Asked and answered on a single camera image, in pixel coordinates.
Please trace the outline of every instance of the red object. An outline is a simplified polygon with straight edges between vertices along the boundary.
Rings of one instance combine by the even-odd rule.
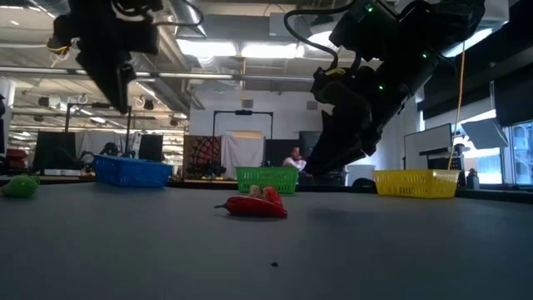
[[[237,216],[286,218],[285,208],[273,202],[247,196],[230,197],[226,204],[217,205],[215,208],[225,208]]]
[[[283,201],[281,200],[281,196],[279,193],[277,193],[275,188],[265,187],[263,188],[263,194],[265,195],[266,200],[283,208]]]

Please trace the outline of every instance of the pillar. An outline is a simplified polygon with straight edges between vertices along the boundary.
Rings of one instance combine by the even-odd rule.
[[[15,88],[17,84],[11,80],[4,77],[0,77],[0,94],[2,94],[5,99],[3,99],[3,105],[6,108],[6,112],[3,114],[2,119],[0,120],[3,125],[3,137],[0,140],[0,155],[5,156],[7,151],[7,140],[9,134],[9,123],[11,122],[11,110],[13,108],[13,102],[15,100]]]

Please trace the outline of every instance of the desk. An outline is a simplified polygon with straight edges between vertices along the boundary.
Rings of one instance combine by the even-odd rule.
[[[213,208],[236,193],[91,182],[0,201],[0,298],[533,298],[531,205],[299,192],[285,220]]]

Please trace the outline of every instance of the white shirt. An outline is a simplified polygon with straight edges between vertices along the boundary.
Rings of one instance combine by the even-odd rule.
[[[303,159],[300,159],[299,161],[295,161],[292,159],[292,157],[285,158],[285,161],[283,161],[283,166],[292,166],[294,168],[297,168],[298,171],[303,170],[303,168],[306,167],[307,162]]]

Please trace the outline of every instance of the plastic basket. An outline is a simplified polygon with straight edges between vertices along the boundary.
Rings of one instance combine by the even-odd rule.
[[[236,167],[239,192],[248,193],[250,186],[273,187],[278,193],[294,193],[298,169],[293,167]]]
[[[97,181],[121,187],[164,187],[172,174],[172,166],[143,159],[95,155],[92,164]]]
[[[374,171],[377,192],[384,196],[453,198],[459,171]]]

